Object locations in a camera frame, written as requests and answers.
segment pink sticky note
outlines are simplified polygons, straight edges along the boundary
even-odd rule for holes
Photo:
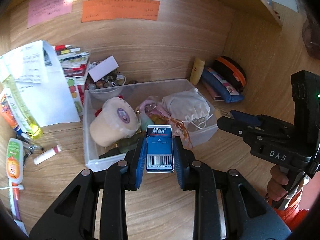
[[[113,56],[108,57],[94,68],[90,69],[88,73],[92,77],[94,82],[97,82],[100,78],[103,78],[105,75],[109,74],[111,71],[118,68],[118,63],[116,62]]]
[[[71,12],[72,0],[31,0],[28,11],[28,28]]]

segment plastic bin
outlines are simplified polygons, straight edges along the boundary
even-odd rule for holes
[[[83,115],[83,137],[84,137],[84,162],[85,166],[94,172],[109,168],[113,163],[123,160],[125,154],[99,159],[99,155],[105,153],[105,148],[97,145],[90,135],[90,124],[95,119],[95,112],[100,109],[105,101],[112,97],[122,95],[130,106],[135,109],[149,96],[158,96],[161,101],[163,97],[173,93],[190,90],[194,86],[186,79],[175,79],[166,81],[146,82],[139,84],[124,85],[98,90],[86,90],[84,92],[84,115]],[[210,114],[215,108],[210,106]],[[199,130],[194,125],[188,126],[193,146],[208,141],[218,130],[217,120],[213,115],[207,122],[207,126]]]

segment red cloth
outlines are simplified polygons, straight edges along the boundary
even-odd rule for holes
[[[293,231],[308,214],[308,209],[299,209],[302,190],[297,193],[290,201],[286,210],[274,209],[281,219],[287,224],[291,231]],[[269,205],[272,204],[272,199],[269,199]]]

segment purple oval label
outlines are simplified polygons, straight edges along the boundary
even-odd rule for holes
[[[118,112],[118,116],[122,120],[122,122],[124,122],[124,123],[130,122],[130,117],[126,111],[124,111],[122,108],[118,108],[117,112]]]

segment silver screw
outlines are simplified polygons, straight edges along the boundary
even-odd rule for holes
[[[229,174],[230,174],[231,176],[235,177],[235,176],[238,176],[238,175],[239,175],[239,172],[238,172],[237,170],[235,170],[235,169],[231,169],[231,170],[229,171]]]
[[[127,166],[127,165],[128,165],[128,162],[125,161],[125,160],[118,161],[118,166],[120,166],[120,167],[125,167],[125,166]]]
[[[192,166],[200,167],[201,166],[201,161],[193,161],[192,162]]]
[[[84,169],[81,171],[81,175],[82,176],[89,176],[91,173],[91,171],[89,169]]]

